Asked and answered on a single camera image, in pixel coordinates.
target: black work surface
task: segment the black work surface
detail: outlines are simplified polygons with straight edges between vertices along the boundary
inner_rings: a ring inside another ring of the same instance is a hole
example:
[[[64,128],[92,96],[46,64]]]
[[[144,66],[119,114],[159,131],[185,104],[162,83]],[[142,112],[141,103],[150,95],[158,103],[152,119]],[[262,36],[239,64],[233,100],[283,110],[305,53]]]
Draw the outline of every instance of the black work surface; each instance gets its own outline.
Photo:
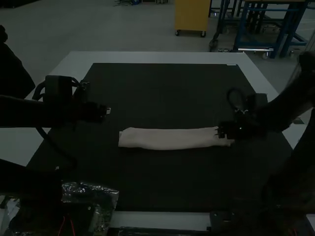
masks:
[[[111,107],[103,124],[79,122],[50,136],[78,159],[75,176],[120,191],[117,210],[208,212],[235,199],[257,199],[268,176],[290,156],[282,134],[232,147],[174,151],[118,148],[128,127],[190,129],[231,120],[231,87],[254,90],[238,66],[95,63],[84,78],[89,100]],[[42,143],[29,167],[66,165]]]

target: gray floor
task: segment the gray floor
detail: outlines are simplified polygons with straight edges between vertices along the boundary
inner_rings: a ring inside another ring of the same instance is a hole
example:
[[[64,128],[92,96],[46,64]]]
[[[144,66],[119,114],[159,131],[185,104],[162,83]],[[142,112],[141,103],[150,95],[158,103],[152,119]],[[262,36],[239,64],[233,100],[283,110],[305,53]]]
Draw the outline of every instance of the gray floor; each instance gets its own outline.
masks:
[[[0,24],[9,34],[8,45],[36,83],[70,51],[206,52],[217,25],[217,18],[209,19],[206,38],[195,33],[176,37],[174,4],[113,5],[114,0],[41,0],[0,9]],[[314,27],[315,11],[308,10],[299,32],[309,37]],[[220,47],[232,47],[234,37],[233,30],[221,35]],[[277,91],[285,87],[296,64],[294,58],[250,57]]]

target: yellow cabinet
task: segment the yellow cabinet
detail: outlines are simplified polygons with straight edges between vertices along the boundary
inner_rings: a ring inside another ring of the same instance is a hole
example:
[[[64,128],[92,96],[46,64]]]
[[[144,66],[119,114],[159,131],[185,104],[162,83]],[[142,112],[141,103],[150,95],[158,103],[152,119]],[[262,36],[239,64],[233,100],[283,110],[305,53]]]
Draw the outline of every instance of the yellow cabinet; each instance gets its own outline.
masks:
[[[211,0],[175,0],[175,30],[206,31]]]

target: white table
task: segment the white table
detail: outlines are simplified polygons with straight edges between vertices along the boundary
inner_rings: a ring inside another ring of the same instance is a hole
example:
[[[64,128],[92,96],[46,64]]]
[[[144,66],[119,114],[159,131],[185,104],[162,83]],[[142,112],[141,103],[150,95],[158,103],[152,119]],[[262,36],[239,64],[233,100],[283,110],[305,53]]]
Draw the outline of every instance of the white table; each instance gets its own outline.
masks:
[[[237,64],[257,93],[266,93],[268,101],[278,93],[245,53],[175,53],[175,52],[71,52],[50,75],[71,76],[81,81],[93,63],[178,63],[178,64]],[[294,148],[306,125],[293,124],[283,132]],[[26,166],[42,142],[34,128],[0,129],[0,156]],[[210,226],[207,213],[115,212],[112,227],[206,230]]]

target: folded towel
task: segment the folded towel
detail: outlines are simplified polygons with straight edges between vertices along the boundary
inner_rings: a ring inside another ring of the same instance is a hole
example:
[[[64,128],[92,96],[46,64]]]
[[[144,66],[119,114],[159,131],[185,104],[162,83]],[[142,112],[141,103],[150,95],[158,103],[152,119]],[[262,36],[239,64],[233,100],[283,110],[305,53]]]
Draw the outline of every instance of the folded towel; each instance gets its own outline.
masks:
[[[201,129],[138,129],[120,132],[119,147],[151,150],[179,150],[210,146],[231,146],[234,140],[219,139],[218,127]]]

